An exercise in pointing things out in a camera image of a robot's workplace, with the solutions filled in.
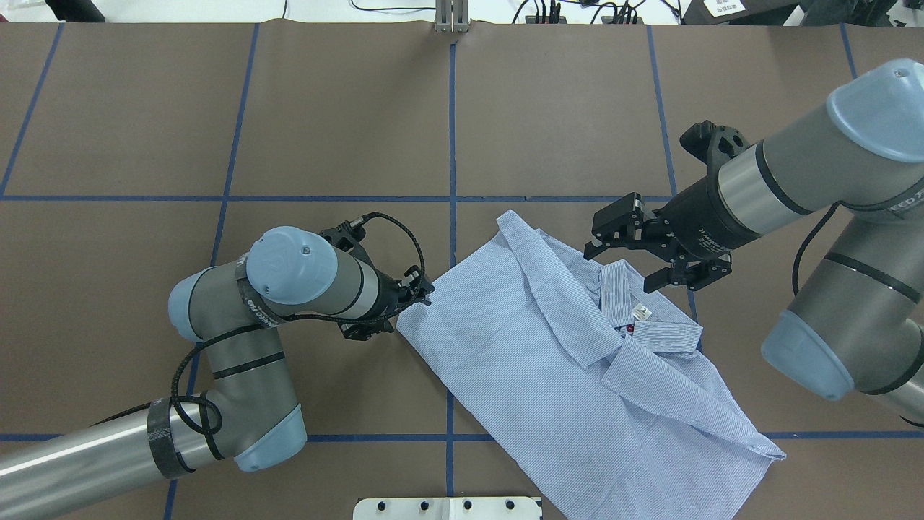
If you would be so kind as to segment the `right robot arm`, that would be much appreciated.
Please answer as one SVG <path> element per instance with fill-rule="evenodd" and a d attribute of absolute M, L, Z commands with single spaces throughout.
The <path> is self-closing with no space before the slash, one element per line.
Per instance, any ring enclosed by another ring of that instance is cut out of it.
<path fill-rule="evenodd" d="M 898 58 L 832 91 L 818 108 L 750 144 L 712 121 L 680 145 L 704 178 L 658 209 L 637 192 L 593 216 L 592 259 L 649 251 L 666 266 L 648 293 L 700 290 L 731 253 L 818 211 L 852 218 L 762 343 L 773 368 L 825 399 L 856 391 L 922 428 L 923 66 Z"/>

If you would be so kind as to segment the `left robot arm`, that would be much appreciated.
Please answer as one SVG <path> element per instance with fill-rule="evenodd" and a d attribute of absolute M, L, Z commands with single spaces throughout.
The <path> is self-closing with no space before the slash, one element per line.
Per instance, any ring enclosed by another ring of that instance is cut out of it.
<path fill-rule="evenodd" d="M 368 340 L 435 289 L 423 256 L 401 277 L 376 269 L 361 246 L 376 218 L 271 228 L 235 262 L 176 284 L 168 315 L 193 348 L 169 394 L 3 456 L 2 517 L 53 518 L 217 461 L 256 472 L 298 454 L 307 431 L 281 326 L 324 321 Z"/>

